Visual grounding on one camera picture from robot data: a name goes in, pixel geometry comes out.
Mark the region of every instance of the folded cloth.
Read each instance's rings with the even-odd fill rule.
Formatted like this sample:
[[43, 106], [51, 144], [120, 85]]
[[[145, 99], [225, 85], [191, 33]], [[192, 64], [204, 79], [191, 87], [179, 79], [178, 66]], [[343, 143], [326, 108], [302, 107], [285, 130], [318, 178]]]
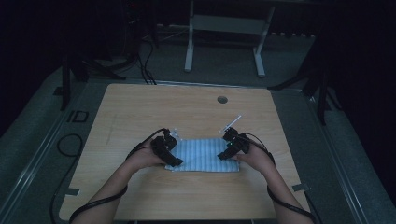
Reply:
[[227, 143], [222, 138], [182, 140], [171, 150], [171, 153], [182, 159], [183, 163], [175, 167], [166, 165], [165, 169], [171, 171], [238, 172], [238, 161], [219, 159], [218, 154], [226, 148]]

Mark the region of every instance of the person's right hand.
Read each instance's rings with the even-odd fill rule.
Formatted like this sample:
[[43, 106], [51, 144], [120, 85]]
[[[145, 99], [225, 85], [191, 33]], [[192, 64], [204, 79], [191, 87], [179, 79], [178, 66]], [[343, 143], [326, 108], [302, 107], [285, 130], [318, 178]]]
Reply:
[[267, 168], [274, 166], [270, 157], [253, 144], [250, 144], [248, 154], [236, 154], [233, 158], [247, 163], [262, 174]]

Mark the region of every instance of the wooden table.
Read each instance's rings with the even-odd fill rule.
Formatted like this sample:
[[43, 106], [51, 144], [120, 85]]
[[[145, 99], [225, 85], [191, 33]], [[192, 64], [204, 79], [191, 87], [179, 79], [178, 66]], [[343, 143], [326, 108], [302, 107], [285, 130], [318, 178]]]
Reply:
[[[219, 96], [228, 99], [218, 102]], [[233, 127], [253, 133], [273, 153], [290, 186], [300, 184], [290, 149], [268, 90], [111, 84], [106, 90], [66, 195], [61, 219], [85, 204], [139, 142], [161, 128], [177, 128], [183, 139], [221, 138]], [[294, 192], [309, 210], [302, 191]], [[171, 172], [151, 167], [136, 173], [122, 197], [116, 219], [191, 220], [275, 217], [264, 178], [242, 163], [237, 173]]]

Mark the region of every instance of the black hand-mounted device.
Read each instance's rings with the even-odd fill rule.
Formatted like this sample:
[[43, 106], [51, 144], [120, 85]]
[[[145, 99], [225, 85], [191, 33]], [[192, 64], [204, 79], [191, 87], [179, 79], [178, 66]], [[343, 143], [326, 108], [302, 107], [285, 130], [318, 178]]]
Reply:
[[222, 161], [230, 159], [231, 157], [236, 155], [236, 153], [238, 153], [240, 150], [242, 150], [245, 154], [247, 154], [250, 144], [253, 144], [256, 147], [259, 147], [261, 150], [263, 150], [270, 157], [271, 161], [275, 163], [273, 155], [271, 154], [271, 152], [267, 150], [267, 148], [260, 141], [260, 139], [258, 140], [262, 143], [261, 145], [257, 144], [256, 142], [248, 138], [247, 134], [249, 133], [238, 134], [238, 131], [236, 129], [232, 127], [228, 128], [225, 131], [224, 136], [222, 137], [225, 141], [228, 142], [227, 148], [218, 155], [219, 159], [221, 159]]
[[150, 135], [146, 140], [137, 144], [137, 146], [132, 149], [132, 151], [128, 154], [125, 160], [127, 160], [132, 154], [136, 151], [142, 149], [142, 145], [152, 138], [155, 134], [163, 132], [163, 136], [157, 136], [150, 142], [151, 148], [155, 155], [157, 155], [161, 160], [163, 160], [166, 164], [171, 166], [178, 166], [180, 165], [183, 160], [174, 157], [171, 154], [171, 150], [177, 145], [177, 140], [172, 137], [171, 132], [168, 129], [160, 129], [157, 132]]

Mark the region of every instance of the table hole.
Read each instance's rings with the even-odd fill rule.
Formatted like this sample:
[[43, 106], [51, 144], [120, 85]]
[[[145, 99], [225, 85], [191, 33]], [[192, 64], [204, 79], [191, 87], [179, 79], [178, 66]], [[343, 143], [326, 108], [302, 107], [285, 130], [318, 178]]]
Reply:
[[218, 97], [218, 102], [221, 103], [221, 104], [227, 104], [228, 99], [225, 96], [219, 96]]

